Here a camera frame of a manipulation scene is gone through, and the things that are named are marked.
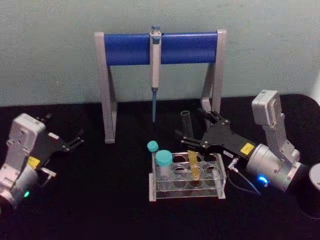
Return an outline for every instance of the pipette stand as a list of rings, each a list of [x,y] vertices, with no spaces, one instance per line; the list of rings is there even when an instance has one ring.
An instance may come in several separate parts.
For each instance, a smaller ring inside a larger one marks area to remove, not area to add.
[[[226,30],[217,30],[215,32],[163,33],[161,36],[161,64],[208,63],[201,96],[201,106],[206,112],[210,110],[220,112],[226,33]],[[149,65],[150,35],[149,33],[95,32],[94,40],[104,141],[106,144],[111,144],[115,143],[117,119],[117,101],[111,66]]]

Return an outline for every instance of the yellow pipette tip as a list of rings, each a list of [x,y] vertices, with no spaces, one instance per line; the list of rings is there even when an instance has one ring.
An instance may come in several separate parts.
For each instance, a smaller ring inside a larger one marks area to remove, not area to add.
[[[188,150],[188,157],[190,162],[192,178],[193,180],[199,180],[200,172],[198,167],[197,153],[195,151]]]

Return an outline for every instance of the green led light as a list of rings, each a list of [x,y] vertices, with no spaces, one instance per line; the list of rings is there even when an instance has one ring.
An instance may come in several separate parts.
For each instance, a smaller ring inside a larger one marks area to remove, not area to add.
[[[25,197],[25,198],[28,197],[29,194],[30,194],[30,192],[29,192],[29,191],[26,191],[25,194],[24,194],[24,197]]]

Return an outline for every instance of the teal cap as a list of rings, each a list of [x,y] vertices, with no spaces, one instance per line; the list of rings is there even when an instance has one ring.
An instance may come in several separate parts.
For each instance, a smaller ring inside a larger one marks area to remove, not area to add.
[[[166,167],[172,164],[173,155],[168,150],[160,150],[155,155],[155,162],[159,167]]]
[[[150,141],[150,142],[148,142],[148,144],[147,144],[146,147],[147,147],[148,150],[149,150],[150,152],[152,152],[152,153],[155,152],[155,151],[157,151],[158,148],[159,148],[158,143],[157,143],[156,141]]]

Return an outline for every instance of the black table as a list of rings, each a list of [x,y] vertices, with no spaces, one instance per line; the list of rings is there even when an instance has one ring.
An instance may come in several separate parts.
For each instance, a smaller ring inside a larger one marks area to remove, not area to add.
[[[223,98],[221,114],[230,119],[236,133],[266,144],[262,127],[253,119],[253,99]],[[282,95],[281,104],[287,138],[300,151],[301,162],[319,162],[320,107],[298,94]],[[79,149],[51,158],[48,168],[57,172],[56,178],[44,189],[31,191],[13,215],[0,220],[0,238],[320,239],[320,221],[305,216],[293,197],[273,187],[260,187],[262,197],[258,197],[227,183],[225,200],[149,202],[148,141],[157,140],[161,149],[183,151],[174,138],[174,130],[181,127],[180,112],[195,113],[199,106],[198,99],[159,101],[153,126],[150,102],[120,103],[115,144],[104,144],[97,103],[0,108],[0,164],[12,120],[22,112],[34,117],[53,113],[47,129],[67,141],[79,129],[85,131]],[[195,137],[201,138],[203,120],[193,114],[192,124]]]

